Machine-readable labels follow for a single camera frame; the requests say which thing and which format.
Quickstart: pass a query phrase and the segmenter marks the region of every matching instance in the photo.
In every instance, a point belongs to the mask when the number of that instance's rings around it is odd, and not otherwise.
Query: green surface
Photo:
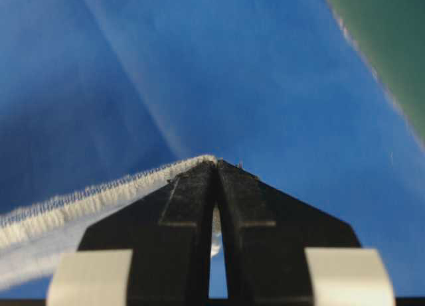
[[[425,0],[328,0],[425,141]]]

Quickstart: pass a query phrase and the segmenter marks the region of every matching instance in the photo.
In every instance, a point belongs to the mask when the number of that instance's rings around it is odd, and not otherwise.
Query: green fabric
[[[328,0],[425,141],[425,0]]]

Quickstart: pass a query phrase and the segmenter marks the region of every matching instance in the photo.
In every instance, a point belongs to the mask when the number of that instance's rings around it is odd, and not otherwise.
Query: white tape
[[[379,254],[362,248],[306,248],[315,306],[394,306]]]
[[[131,250],[64,254],[47,296],[47,306],[125,306]]]

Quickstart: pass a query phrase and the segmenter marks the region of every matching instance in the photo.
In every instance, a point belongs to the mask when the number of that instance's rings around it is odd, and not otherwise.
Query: blue background
[[[0,31],[0,213],[211,153],[425,295],[424,149],[324,0],[0,0]]]

